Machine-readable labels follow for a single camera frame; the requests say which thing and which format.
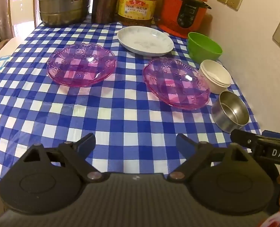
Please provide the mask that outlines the stainless steel bowl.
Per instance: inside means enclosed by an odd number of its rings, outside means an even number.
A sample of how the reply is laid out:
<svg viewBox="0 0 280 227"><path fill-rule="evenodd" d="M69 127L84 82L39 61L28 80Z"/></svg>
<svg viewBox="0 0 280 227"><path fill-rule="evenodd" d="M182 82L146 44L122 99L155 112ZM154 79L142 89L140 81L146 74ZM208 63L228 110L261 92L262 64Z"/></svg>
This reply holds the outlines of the stainless steel bowl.
<svg viewBox="0 0 280 227"><path fill-rule="evenodd" d="M245 103L230 91L220 93L211 107L211 114L216 125L228 134L247 125L250 119Z"/></svg>

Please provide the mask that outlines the white plastic bowl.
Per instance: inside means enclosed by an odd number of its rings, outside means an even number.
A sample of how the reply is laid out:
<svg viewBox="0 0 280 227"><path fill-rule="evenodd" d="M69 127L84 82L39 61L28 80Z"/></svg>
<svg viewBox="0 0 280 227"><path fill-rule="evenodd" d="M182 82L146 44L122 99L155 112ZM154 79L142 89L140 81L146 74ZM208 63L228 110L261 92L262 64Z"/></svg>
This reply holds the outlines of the white plastic bowl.
<svg viewBox="0 0 280 227"><path fill-rule="evenodd" d="M232 78L230 73L216 61L204 60L200 64L199 72L205 78L213 94L220 94L231 86Z"/></svg>

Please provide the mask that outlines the purple plastic plate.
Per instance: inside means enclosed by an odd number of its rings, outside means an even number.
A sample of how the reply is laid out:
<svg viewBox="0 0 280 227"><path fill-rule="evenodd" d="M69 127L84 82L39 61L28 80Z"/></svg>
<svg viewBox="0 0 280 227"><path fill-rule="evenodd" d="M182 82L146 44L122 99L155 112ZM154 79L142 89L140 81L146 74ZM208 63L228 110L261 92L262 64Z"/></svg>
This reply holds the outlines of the purple plastic plate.
<svg viewBox="0 0 280 227"><path fill-rule="evenodd" d="M89 87L114 73L117 58L98 44L69 45L54 52L47 61L47 75L59 85Z"/></svg>
<svg viewBox="0 0 280 227"><path fill-rule="evenodd" d="M148 89L166 104L196 110L206 106L210 88L194 67L174 58L159 57L143 69L143 80Z"/></svg>

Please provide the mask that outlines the green plastic bowl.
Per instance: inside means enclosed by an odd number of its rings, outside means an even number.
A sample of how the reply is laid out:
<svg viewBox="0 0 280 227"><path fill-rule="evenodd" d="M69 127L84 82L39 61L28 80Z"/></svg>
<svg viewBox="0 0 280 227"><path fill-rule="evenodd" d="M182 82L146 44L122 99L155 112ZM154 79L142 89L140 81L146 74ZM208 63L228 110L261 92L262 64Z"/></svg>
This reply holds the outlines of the green plastic bowl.
<svg viewBox="0 0 280 227"><path fill-rule="evenodd" d="M187 50L190 58L198 64L206 59L217 61L223 53L218 43L197 32L188 34Z"/></svg>

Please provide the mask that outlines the blue white checkered tablecloth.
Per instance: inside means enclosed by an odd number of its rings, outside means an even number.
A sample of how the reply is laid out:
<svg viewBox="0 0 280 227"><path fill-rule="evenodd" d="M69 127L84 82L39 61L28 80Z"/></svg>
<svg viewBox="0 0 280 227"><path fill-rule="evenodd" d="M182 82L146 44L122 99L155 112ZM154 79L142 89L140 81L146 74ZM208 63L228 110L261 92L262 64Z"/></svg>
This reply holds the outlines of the blue white checkered tablecloth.
<svg viewBox="0 0 280 227"><path fill-rule="evenodd" d="M143 81L149 59L128 52L117 38L121 24L38 26L0 72L0 179L29 146L55 147L94 133L88 162L98 170L167 174L183 163L175 138L225 147L230 136L214 124L211 105L181 110L160 101ZM88 88L60 86L47 75L52 53L96 43L117 58L114 74Z"/></svg>

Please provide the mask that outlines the white ceramic plate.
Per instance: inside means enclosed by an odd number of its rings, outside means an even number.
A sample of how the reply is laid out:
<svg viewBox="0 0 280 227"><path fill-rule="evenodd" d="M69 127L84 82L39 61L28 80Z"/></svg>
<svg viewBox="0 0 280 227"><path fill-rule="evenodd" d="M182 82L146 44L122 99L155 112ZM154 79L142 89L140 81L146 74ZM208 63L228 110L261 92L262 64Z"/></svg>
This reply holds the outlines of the white ceramic plate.
<svg viewBox="0 0 280 227"><path fill-rule="evenodd" d="M127 50L142 56L163 56L174 49L174 43L166 33L150 27L124 27L117 37Z"/></svg>

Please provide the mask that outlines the red electric pressure cooker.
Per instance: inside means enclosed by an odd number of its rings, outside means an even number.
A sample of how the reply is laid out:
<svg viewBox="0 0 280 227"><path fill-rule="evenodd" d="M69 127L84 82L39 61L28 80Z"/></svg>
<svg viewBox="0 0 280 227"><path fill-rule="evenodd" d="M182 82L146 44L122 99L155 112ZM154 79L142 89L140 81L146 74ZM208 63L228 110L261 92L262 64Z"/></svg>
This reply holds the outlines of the red electric pressure cooker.
<svg viewBox="0 0 280 227"><path fill-rule="evenodd" d="M170 35L187 38L200 28L208 0L162 0L157 26Z"/></svg>

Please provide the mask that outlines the stainless steel steamer pot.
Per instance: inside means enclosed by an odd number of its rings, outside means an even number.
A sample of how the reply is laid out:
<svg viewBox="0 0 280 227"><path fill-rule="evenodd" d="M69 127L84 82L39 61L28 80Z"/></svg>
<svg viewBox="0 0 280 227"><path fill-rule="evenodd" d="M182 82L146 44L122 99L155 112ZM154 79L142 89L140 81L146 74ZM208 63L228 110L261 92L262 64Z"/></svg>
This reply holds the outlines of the stainless steel steamer pot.
<svg viewBox="0 0 280 227"><path fill-rule="evenodd" d="M60 27L83 22L90 0L38 0L38 3L41 21L49 27Z"/></svg>

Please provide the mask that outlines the brown cylindrical canister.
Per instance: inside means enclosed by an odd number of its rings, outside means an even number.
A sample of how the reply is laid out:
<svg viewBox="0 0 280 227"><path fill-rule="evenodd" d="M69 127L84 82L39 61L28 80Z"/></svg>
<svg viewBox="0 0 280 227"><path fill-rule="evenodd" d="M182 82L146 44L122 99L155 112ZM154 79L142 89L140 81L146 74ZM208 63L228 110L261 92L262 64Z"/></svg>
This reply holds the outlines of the brown cylindrical canister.
<svg viewBox="0 0 280 227"><path fill-rule="evenodd" d="M114 22L117 0L93 0L91 22L110 24Z"/></svg>

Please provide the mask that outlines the large cooking oil bottle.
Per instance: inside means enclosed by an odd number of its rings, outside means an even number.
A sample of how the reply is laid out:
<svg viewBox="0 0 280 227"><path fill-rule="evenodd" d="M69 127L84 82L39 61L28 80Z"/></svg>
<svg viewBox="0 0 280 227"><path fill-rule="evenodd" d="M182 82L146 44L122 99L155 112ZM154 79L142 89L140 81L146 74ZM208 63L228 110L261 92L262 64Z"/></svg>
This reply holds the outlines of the large cooking oil bottle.
<svg viewBox="0 0 280 227"><path fill-rule="evenodd" d="M119 0L118 20L124 26L151 26L157 0Z"/></svg>

